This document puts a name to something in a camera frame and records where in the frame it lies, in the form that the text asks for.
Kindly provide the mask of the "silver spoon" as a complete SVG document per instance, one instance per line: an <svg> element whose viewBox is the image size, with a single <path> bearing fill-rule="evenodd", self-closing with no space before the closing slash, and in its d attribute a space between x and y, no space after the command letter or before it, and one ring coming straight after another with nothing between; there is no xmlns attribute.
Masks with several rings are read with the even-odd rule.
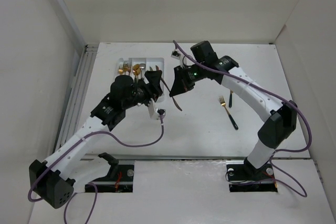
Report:
<svg viewBox="0 0 336 224"><path fill-rule="evenodd" d="M140 69L140 78L143 79L146 70L146 64L145 63L139 64L139 69Z"/></svg>

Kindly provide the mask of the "gold fork green handle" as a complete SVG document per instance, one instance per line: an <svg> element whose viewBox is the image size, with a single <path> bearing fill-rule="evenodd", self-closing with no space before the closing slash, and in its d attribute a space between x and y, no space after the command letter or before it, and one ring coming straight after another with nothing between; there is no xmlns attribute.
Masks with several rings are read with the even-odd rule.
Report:
<svg viewBox="0 0 336 224"><path fill-rule="evenodd" d="M127 67L127 65L128 65L128 61L125 61L123 63L123 70L124 70L124 74L128 75L128 67Z"/></svg>

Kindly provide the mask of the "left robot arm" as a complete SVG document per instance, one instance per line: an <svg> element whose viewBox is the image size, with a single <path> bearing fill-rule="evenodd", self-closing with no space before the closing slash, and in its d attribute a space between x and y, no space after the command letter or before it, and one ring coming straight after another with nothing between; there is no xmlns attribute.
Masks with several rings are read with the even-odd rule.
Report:
<svg viewBox="0 0 336 224"><path fill-rule="evenodd" d="M112 134L128 109L145 105L151 118L162 121L165 110L155 108L163 93L161 76L161 70L146 71L145 79L138 81L131 76L117 76L109 93L91 111L83 126L44 161L36 159L30 164L28 200L34 202L32 193L36 193L40 200L58 209L70 199L80 182L87 184L94 180L95 176L88 172L77 176L74 169L102 136Z"/></svg>

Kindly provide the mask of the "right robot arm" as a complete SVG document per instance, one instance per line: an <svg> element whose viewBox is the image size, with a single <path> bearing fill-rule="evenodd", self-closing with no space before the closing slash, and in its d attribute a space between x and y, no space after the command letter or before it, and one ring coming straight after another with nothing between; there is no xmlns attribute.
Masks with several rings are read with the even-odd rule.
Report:
<svg viewBox="0 0 336 224"><path fill-rule="evenodd" d="M272 98L261 91L260 86L246 75L230 56L218 57L209 41L201 41L191 47L196 63L185 64L186 54L176 46L171 56L179 60L174 68L174 82L170 96L174 97L192 90L195 82L208 78L230 89L246 102L263 121L258 131L258 141L245 158L244 175L250 179L259 176L271 155L297 126L296 104Z"/></svg>

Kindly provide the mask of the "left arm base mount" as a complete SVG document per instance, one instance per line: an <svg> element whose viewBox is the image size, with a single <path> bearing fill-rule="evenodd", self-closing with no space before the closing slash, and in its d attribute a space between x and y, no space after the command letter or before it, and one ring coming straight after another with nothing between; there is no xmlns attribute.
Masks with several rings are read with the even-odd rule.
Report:
<svg viewBox="0 0 336 224"><path fill-rule="evenodd" d="M118 160L108 153L98 155L108 164L108 171L92 182L99 193L132 193L135 161Z"/></svg>

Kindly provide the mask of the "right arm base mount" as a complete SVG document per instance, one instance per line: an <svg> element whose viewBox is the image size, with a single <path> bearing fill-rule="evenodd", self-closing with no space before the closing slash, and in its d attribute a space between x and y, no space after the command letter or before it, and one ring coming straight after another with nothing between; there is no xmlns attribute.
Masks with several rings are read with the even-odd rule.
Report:
<svg viewBox="0 0 336 224"><path fill-rule="evenodd" d="M227 164L226 168L225 178L229 182L231 193L278 192L270 164L265 164L253 175L244 170L243 164Z"/></svg>

